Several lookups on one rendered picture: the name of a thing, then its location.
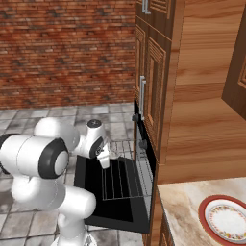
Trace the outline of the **short wooden cupboard door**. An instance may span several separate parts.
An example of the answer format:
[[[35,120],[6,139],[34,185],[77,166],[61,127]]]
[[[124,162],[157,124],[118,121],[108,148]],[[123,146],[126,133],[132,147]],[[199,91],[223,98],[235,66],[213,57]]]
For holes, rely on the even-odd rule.
[[[136,0],[136,15],[152,25],[165,23],[171,18],[175,3],[176,0],[148,0],[148,10],[151,12],[148,15],[142,12],[142,0]]]

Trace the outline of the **wide wooden cupboard door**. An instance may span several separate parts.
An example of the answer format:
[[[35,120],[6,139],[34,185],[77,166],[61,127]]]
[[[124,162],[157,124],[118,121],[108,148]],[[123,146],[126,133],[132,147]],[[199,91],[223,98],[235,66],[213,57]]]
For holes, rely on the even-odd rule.
[[[160,111],[163,97],[166,51],[151,37],[147,42],[145,124],[156,156],[160,150]]]

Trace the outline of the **tall wooden cupboard body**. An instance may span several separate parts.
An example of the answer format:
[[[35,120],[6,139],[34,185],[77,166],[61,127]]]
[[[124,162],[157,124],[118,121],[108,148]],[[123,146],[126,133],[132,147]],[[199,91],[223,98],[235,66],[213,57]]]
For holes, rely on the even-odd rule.
[[[246,0],[176,0],[171,18],[135,25],[166,51],[159,184],[246,176],[246,120],[222,99]]]

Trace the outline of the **black oven door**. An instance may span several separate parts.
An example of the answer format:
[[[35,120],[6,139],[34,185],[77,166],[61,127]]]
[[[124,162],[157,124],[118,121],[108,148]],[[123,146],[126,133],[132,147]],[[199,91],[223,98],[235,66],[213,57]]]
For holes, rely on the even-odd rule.
[[[103,200],[103,170],[105,169],[101,167],[98,159],[77,157],[74,185],[93,193],[96,197],[96,209],[86,219],[86,224],[134,233],[149,233],[150,222],[142,197],[112,201]]]

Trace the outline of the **plain brown cupboard door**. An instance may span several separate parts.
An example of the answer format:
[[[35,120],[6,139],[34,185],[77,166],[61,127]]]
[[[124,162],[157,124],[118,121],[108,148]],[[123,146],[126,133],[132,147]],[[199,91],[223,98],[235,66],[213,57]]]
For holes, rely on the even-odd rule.
[[[221,99],[246,120],[246,5]]]

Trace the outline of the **red-rimmed white plate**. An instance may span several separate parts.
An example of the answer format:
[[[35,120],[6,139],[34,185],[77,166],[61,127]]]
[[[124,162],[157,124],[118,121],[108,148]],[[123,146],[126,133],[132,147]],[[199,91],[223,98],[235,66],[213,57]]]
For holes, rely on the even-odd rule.
[[[227,195],[211,195],[198,208],[209,236],[222,246],[246,246],[246,204]]]

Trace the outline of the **black oven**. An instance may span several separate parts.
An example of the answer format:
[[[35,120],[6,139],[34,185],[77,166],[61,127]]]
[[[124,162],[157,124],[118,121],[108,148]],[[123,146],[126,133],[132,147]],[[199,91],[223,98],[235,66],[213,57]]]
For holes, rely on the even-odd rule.
[[[156,174],[156,157],[144,125],[139,113],[139,106],[134,100],[134,114],[138,114],[138,122],[135,122],[135,164],[140,181],[140,196],[143,198],[147,217],[151,216],[153,186]],[[139,142],[147,140],[147,149],[141,149]]]

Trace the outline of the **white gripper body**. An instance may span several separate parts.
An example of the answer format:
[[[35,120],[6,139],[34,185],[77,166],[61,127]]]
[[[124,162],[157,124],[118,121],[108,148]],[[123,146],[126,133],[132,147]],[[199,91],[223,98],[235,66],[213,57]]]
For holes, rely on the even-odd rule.
[[[103,169],[110,167],[110,151],[107,146],[103,148],[102,152],[97,156],[97,159],[99,160]]]

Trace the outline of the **wooden drawer front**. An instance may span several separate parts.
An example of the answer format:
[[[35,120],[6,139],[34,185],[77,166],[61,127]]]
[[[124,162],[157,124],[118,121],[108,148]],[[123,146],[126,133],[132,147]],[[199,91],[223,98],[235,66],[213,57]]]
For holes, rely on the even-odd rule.
[[[159,246],[175,246],[166,214],[162,214]]]

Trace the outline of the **narrow wooden cupboard door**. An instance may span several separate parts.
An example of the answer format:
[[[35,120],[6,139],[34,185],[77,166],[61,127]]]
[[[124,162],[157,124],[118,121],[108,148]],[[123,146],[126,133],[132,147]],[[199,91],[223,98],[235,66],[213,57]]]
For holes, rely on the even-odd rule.
[[[145,74],[145,31],[135,26],[135,98],[139,101],[140,77]]]

